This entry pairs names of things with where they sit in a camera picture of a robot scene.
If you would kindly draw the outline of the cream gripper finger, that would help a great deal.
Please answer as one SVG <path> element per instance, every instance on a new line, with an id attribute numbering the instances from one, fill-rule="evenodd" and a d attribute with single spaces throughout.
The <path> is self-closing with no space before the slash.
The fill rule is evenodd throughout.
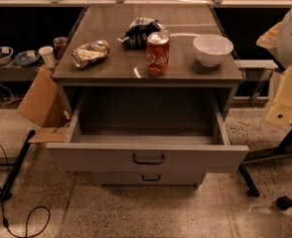
<path id="1" fill-rule="evenodd" d="M 284 126 L 292 119 L 292 65 L 280 75 L 273 104 L 265 120 L 273 126 Z"/>

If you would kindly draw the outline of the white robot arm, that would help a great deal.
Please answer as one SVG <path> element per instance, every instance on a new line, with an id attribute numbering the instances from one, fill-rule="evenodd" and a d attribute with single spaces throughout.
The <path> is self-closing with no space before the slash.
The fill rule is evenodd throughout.
<path id="1" fill-rule="evenodd" d="M 256 44 L 267 49 L 284 68 L 265 120 L 274 126 L 286 125 L 292 119 L 292 8 Z"/>

